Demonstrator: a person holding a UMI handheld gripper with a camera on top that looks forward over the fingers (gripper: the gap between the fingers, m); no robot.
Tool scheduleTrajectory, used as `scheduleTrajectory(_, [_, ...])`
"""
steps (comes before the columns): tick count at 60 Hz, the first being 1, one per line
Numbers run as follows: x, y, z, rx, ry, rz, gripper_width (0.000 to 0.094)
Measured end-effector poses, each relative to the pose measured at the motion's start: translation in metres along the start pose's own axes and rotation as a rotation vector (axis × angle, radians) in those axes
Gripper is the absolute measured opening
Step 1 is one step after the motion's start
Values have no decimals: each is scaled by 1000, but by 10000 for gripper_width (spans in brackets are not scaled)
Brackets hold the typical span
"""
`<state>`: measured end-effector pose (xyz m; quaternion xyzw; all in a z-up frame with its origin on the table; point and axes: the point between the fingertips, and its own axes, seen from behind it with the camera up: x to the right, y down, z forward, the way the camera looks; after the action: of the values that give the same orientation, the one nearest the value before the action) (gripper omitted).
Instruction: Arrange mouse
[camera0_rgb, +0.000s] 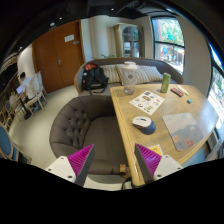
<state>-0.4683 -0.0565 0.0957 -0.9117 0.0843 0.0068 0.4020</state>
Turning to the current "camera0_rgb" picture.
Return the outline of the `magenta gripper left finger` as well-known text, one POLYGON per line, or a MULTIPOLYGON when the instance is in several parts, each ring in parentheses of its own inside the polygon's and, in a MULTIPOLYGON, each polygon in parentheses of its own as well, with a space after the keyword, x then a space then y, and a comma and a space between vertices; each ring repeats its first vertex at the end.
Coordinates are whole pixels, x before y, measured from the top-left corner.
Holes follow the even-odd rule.
POLYGON ((83 186, 94 155, 94 145, 91 144, 68 157, 60 156, 46 170, 76 185, 83 186))

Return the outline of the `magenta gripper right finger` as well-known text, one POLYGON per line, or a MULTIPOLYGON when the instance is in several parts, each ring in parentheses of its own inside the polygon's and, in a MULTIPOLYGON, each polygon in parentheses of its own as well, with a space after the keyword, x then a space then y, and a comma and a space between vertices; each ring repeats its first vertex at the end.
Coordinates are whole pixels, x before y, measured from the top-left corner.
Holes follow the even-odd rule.
POLYGON ((134 153, 146 183, 152 183, 182 169, 171 156, 160 155, 140 144, 135 144, 134 153))

